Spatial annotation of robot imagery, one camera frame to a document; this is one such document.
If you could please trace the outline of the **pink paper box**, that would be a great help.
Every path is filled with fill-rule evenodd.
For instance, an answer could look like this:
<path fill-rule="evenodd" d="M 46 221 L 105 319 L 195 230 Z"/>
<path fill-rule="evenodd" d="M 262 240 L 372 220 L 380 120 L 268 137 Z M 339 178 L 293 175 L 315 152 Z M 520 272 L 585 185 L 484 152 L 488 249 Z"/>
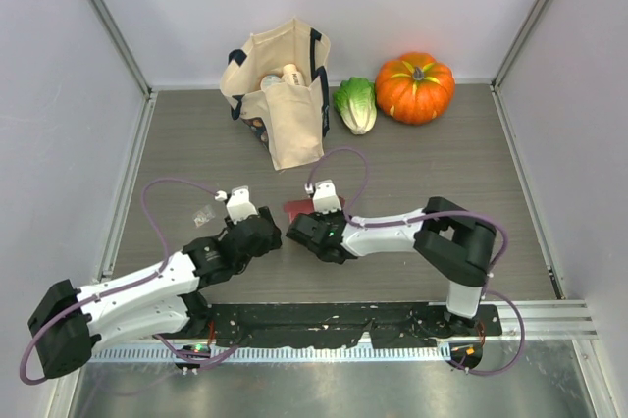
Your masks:
<path fill-rule="evenodd" d="M 286 202 L 283 206 L 283 211 L 287 214 L 288 222 L 291 224 L 297 215 L 315 213 L 316 209 L 312 200 L 306 198 Z"/>

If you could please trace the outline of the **small clear plastic wrapper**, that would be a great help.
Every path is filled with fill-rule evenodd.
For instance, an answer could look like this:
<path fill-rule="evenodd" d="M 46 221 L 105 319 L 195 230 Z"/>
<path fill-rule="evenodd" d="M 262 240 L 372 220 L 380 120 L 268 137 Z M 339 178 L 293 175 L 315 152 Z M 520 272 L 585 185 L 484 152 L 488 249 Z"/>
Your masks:
<path fill-rule="evenodd" d="M 210 205 L 206 205 L 196 211 L 193 215 L 193 222 L 197 228 L 209 223 L 215 218 L 215 213 Z"/>

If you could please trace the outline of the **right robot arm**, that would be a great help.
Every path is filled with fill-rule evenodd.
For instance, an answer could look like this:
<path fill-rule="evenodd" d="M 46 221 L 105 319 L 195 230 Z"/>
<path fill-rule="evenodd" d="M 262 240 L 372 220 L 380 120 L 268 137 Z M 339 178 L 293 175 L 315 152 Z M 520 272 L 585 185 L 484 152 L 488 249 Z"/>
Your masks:
<path fill-rule="evenodd" d="M 341 210 L 298 214 L 287 238 L 319 260 L 342 264 L 381 253 L 418 253 L 449 282 L 446 328 L 463 335 L 479 321 L 478 309 L 492 270 L 497 227 L 443 197 L 397 216 L 361 218 Z"/>

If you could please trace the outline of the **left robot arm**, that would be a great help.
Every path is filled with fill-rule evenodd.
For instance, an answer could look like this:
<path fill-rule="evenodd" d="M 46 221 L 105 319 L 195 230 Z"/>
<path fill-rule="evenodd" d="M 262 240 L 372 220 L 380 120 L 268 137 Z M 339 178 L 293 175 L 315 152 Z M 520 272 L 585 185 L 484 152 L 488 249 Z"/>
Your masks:
<path fill-rule="evenodd" d="M 167 260 L 101 284 L 53 284 L 27 321 L 43 377 L 64 377 L 97 352 L 153 335 L 201 337 L 209 325 L 201 291 L 241 274 L 249 262 L 281 247 L 281 231 L 267 207 L 227 221 Z"/>

